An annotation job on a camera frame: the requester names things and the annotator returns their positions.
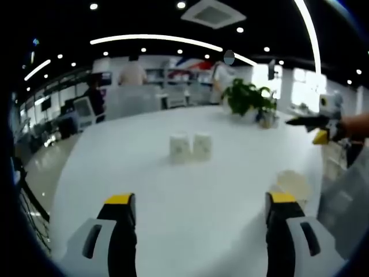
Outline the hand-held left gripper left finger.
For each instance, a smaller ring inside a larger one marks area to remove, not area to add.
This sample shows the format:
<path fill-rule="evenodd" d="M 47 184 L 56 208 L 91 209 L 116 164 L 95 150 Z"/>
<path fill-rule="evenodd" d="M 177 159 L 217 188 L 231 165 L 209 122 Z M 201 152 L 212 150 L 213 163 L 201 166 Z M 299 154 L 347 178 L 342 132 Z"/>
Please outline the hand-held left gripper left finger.
<path fill-rule="evenodd" d="M 96 218 L 70 237 L 62 258 L 66 276 L 136 276 L 135 194 L 107 199 Z"/>

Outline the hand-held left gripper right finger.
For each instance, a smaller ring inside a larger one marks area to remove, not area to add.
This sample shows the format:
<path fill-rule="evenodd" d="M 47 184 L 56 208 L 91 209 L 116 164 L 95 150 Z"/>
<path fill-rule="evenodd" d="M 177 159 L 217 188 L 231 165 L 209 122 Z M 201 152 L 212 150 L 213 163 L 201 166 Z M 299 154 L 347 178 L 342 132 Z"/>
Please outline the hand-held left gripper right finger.
<path fill-rule="evenodd" d="M 334 237 L 293 195 L 266 192 L 267 276 L 335 276 L 345 260 Z"/>

